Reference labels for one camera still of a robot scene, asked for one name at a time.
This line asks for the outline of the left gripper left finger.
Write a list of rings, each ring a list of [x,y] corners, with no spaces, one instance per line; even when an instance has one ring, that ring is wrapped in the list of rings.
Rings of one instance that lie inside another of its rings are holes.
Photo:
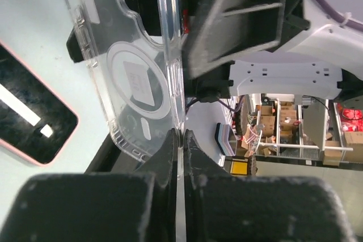
[[[2,241],[174,241],[175,130],[132,173],[43,174],[20,189]]]

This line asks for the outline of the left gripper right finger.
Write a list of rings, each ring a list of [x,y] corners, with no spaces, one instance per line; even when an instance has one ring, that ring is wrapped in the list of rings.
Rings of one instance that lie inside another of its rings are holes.
[[[333,188],[316,177],[236,177],[184,135],[188,241],[356,241]]]

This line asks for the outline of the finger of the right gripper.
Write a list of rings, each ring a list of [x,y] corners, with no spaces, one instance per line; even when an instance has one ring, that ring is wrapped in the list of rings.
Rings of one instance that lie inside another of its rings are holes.
[[[66,41],[66,48],[71,60],[74,63],[80,63],[86,60],[79,46],[75,31],[71,31]]]

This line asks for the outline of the clear transparent phone case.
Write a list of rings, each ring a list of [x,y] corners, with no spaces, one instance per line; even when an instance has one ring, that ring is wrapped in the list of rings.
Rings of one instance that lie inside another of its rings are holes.
[[[175,241],[187,240],[178,0],[65,0],[109,134],[142,164],[175,130]]]

